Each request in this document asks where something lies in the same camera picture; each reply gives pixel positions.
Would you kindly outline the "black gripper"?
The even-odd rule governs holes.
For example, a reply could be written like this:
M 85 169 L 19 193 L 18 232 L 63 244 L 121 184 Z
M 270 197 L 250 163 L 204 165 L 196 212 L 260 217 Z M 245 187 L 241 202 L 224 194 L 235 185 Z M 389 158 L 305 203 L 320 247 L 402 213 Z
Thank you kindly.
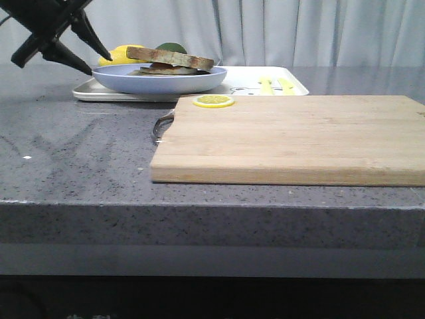
M 101 57 L 112 60 L 86 16 L 84 8 L 88 4 L 89 1 L 2 1 L 2 10 L 31 32 L 30 37 L 13 53 L 11 62 L 23 68 L 37 53 L 41 53 L 45 60 L 91 75 L 92 69 L 59 40 L 69 26 Z

